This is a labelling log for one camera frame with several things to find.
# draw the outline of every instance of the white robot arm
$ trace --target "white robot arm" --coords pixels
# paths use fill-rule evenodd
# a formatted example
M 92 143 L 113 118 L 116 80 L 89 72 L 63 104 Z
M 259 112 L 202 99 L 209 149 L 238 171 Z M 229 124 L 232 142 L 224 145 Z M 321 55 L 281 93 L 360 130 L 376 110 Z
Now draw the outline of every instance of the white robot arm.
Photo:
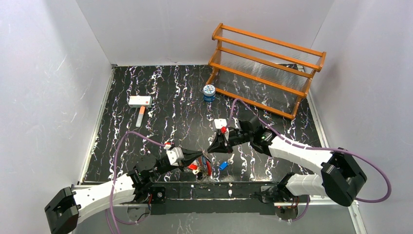
M 287 143 L 263 127 L 257 117 L 239 121 L 239 125 L 239 129 L 227 129 L 224 119 L 214 120 L 217 133 L 208 153 L 232 153 L 233 146 L 249 142 L 257 152 L 289 160 L 314 172 L 312 175 L 288 173 L 279 183 L 255 192 L 262 202 L 287 202 L 300 195 L 320 195 L 330 197 L 339 205 L 350 206 L 367 180 L 351 155 L 306 150 L 310 146 L 292 140 Z M 292 146 L 292 142 L 304 149 Z M 116 179 L 114 205 L 145 202 L 148 194 L 155 194 L 155 199 L 164 202 L 165 188 L 155 191 L 162 187 L 152 186 L 154 178 L 176 168 L 182 170 L 203 155 L 202 151 L 173 145 L 166 145 L 165 149 L 166 154 L 161 159 L 146 157 L 145 163 L 140 160 L 132 171 Z M 45 207 L 51 233 L 67 234 L 86 218 L 109 208 L 112 186 L 113 182 L 109 181 L 87 189 L 72 191 L 67 187 L 60 190 Z
M 232 153 L 233 146 L 249 142 L 259 153 L 289 160 L 314 172 L 313 175 L 288 173 L 276 186 L 260 193 L 263 197 L 272 197 L 273 202 L 300 195 L 320 195 L 330 197 L 339 205 L 350 206 L 367 181 L 350 154 L 307 150 L 311 146 L 277 136 L 263 127 L 256 116 L 250 121 L 239 121 L 239 128 L 225 128 L 225 119 L 216 119 L 213 125 L 217 133 L 208 153 Z

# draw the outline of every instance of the red component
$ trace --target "red component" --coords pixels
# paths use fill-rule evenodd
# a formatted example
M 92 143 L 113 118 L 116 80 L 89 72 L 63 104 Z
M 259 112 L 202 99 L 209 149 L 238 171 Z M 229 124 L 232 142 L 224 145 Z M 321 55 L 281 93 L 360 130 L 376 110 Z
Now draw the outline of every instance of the red component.
M 148 205 L 150 204 L 150 202 L 152 201 L 152 194 L 150 195 L 149 201 L 148 201 Z
M 195 165 L 195 164 L 191 164 L 191 165 L 188 166 L 188 168 L 191 169 L 191 170 L 196 170 L 196 169 L 198 169 L 198 166 Z
M 208 167 L 208 176 L 211 176 L 211 174 L 212 174 L 212 169 L 211 169 L 211 165 L 209 164 L 208 161 L 206 161 L 206 167 Z

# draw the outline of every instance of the white backdrop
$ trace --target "white backdrop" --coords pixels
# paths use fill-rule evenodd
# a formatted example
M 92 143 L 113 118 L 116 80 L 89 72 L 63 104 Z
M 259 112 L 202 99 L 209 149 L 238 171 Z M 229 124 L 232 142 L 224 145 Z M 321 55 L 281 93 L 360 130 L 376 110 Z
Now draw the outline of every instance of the white backdrop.
M 111 66 L 75 0 L 0 4 L 0 227 L 50 233 L 44 207 L 80 177 Z
M 331 8 L 313 49 L 327 51 L 311 92 L 331 146 L 360 152 L 389 176 L 393 193 L 360 204 L 368 233 L 412 233 L 413 2 L 344 1 Z M 360 163 L 359 197 L 386 193 L 380 174 Z
M 207 64 L 220 22 L 311 47 L 333 0 L 77 0 L 112 64 Z

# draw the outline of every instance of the black marble floor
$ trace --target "black marble floor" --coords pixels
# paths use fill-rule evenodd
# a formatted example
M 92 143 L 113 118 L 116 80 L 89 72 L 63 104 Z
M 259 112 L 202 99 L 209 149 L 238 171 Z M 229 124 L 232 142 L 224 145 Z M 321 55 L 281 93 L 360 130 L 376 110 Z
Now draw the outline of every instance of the black marble floor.
M 203 101 L 202 88 L 211 72 L 211 67 L 203 65 L 117 67 L 84 181 L 111 179 L 115 147 L 126 131 L 138 131 L 158 142 L 173 139 L 176 145 L 186 149 L 206 150 L 214 135 L 212 120 L 228 118 L 233 101 L 221 94 L 212 103 Z M 128 106 L 130 95 L 153 97 L 153 106 L 145 112 L 140 128 L 135 127 L 139 110 Z M 307 100 L 301 102 L 293 121 L 255 107 L 253 110 L 289 138 L 320 146 Z M 234 115 L 239 119 L 252 117 L 242 104 L 237 105 Z M 137 163 L 137 155 L 159 157 L 164 152 L 137 136 L 129 136 L 121 147 L 118 174 L 131 170 Z M 258 154 L 248 144 L 234 148 L 234 154 L 209 157 L 213 172 L 206 181 L 279 181 L 288 172 L 307 173 L 297 164 Z M 219 171 L 219 165 L 230 158 L 234 163 Z M 175 170 L 159 180 L 195 181 L 195 175 L 189 170 Z

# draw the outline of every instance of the tin can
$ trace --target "tin can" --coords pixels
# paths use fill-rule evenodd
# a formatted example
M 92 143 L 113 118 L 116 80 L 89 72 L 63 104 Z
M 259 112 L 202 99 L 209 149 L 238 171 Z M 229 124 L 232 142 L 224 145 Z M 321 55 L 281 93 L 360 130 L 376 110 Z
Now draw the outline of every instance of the tin can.
M 215 87 L 213 85 L 207 84 L 203 88 L 204 101 L 212 102 L 215 100 Z

